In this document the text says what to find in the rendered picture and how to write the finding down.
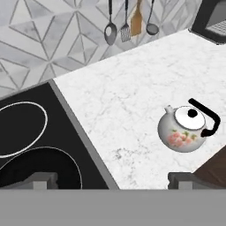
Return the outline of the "grey hanging spoon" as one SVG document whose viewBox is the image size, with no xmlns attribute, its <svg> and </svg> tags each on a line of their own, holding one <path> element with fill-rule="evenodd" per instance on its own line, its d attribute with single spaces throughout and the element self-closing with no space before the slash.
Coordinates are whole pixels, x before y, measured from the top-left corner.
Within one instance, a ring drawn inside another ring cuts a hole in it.
<svg viewBox="0 0 226 226">
<path fill-rule="evenodd" d="M 117 38 L 117 26 L 112 22 L 112 0 L 109 0 L 109 23 L 104 28 L 104 39 L 112 46 Z"/>
</svg>

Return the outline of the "black glass hob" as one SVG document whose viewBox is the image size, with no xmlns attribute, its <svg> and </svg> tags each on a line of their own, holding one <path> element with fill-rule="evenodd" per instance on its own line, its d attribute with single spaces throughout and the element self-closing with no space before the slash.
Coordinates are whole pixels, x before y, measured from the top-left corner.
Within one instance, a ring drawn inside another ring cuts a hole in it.
<svg viewBox="0 0 226 226">
<path fill-rule="evenodd" d="M 57 189 L 118 188 L 52 80 L 0 99 L 0 189 L 35 172 L 56 172 Z"/>
</svg>

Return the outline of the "wooden hanging spatula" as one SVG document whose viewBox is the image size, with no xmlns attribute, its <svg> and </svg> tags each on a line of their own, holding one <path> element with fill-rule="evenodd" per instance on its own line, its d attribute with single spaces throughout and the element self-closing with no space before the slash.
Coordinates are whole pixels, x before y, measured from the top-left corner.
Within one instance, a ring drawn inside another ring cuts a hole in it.
<svg viewBox="0 0 226 226">
<path fill-rule="evenodd" d="M 141 33 L 142 16 L 140 5 L 142 0 L 137 0 L 136 10 L 131 19 L 131 35 L 136 36 Z"/>
</svg>

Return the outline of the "grey hanging slotted spatula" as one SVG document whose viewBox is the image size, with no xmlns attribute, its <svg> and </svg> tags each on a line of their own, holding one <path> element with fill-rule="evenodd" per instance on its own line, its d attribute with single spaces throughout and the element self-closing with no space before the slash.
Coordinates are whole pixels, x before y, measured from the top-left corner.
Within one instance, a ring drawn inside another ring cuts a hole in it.
<svg viewBox="0 0 226 226">
<path fill-rule="evenodd" d="M 124 1 L 124 24 L 120 29 L 121 41 L 126 42 L 131 39 L 130 27 L 127 22 L 128 19 L 128 0 Z"/>
</svg>

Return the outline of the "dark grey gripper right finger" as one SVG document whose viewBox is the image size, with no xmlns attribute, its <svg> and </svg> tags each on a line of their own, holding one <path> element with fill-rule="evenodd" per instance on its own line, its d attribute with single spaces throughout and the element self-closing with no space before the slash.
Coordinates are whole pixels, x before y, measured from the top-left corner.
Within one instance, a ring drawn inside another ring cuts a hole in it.
<svg viewBox="0 0 226 226">
<path fill-rule="evenodd" d="M 221 190 L 221 186 L 202 181 L 190 172 L 170 172 L 168 189 L 174 190 Z"/>
</svg>

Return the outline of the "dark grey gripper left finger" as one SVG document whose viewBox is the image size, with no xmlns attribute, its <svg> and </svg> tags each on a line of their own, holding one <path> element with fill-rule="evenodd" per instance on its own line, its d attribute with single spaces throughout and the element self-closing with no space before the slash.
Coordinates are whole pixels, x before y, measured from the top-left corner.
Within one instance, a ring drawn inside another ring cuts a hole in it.
<svg viewBox="0 0 226 226">
<path fill-rule="evenodd" d="M 2 190 L 51 190 L 57 189 L 58 175 L 56 172 L 35 172 L 33 175 L 11 185 L 2 187 Z"/>
</svg>

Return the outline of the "grey hanging ladle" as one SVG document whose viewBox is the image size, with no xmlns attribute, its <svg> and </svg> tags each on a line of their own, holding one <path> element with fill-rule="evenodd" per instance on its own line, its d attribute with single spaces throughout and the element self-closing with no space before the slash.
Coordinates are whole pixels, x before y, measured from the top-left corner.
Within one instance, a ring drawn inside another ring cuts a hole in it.
<svg viewBox="0 0 226 226">
<path fill-rule="evenodd" d="M 154 8 L 154 0 L 152 0 L 152 3 L 151 3 L 151 9 L 150 9 L 150 13 L 149 13 L 147 25 L 146 25 L 146 31 L 149 35 L 156 35 L 159 33 L 159 27 L 156 24 L 153 24 L 150 22 L 153 8 Z"/>
</svg>

